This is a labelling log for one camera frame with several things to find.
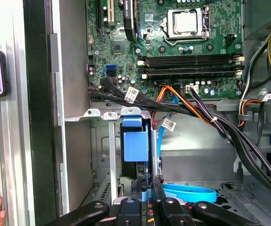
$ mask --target blue plastic tab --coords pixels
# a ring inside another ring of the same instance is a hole
[[[146,131],[124,132],[124,161],[148,161],[148,125]]]
[[[141,116],[125,116],[123,118],[123,127],[142,127]]]
[[[163,188],[168,197],[180,198],[184,202],[216,202],[217,199],[216,191],[208,188],[170,184],[163,184]]]

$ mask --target mounting hole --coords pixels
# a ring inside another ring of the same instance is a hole
[[[159,52],[160,53],[165,53],[166,52],[166,47],[165,46],[160,46],[159,47]]]

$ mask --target metal panel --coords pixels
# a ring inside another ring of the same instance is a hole
[[[0,98],[0,195],[7,225],[35,225],[21,0],[0,0],[0,50],[7,57],[10,88]]]

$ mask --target sata port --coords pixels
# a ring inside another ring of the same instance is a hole
[[[107,71],[116,71],[117,70],[117,66],[116,65],[106,65],[105,69]]]

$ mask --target pcie slot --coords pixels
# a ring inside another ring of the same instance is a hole
[[[100,37],[102,37],[102,0],[96,0],[96,26]]]
[[[142,79],[175,79],[202,77],[233,77],[241,67],[221,68],[177,68],[177,69],[139,69]]]
[[[115,25],[115,15],[114,15],[114,3],[113,0],[107,0],[107,15],[108,15],[108,24],[110,26]]]

